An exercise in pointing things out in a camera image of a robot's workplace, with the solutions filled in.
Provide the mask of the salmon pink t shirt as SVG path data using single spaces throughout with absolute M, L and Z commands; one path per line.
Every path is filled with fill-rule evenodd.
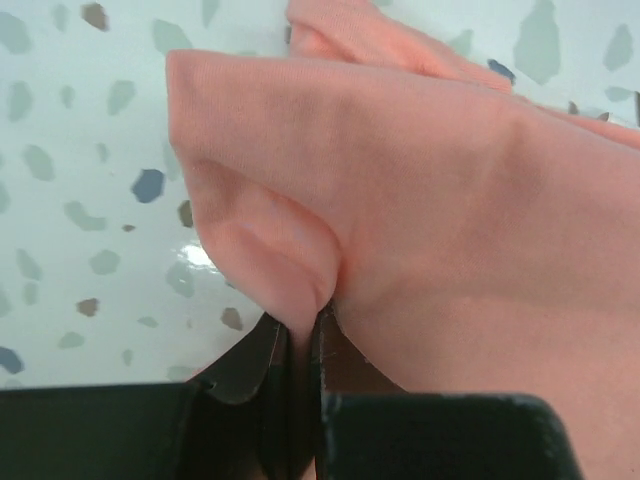
M 332 304 L 410 391 L 523 392 L 589 479 L 639 475 L 639 134 L 535 105 L 367 1 L 293 1 L 285 58 L 173 50 L 201 244 L 309 348 Z

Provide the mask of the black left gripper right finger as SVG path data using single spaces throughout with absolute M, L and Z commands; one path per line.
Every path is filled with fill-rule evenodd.
M 564 426 L 539 398 L 408 393 L 343 335 L 331 307 L 312 343 L 320 479 L 580 479 Z

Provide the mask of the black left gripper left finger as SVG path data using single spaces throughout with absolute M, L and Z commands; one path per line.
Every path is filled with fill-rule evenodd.
M 178 383 L 7 389 L 5 479 L 285 479 L 287 349 L 263 316 Z

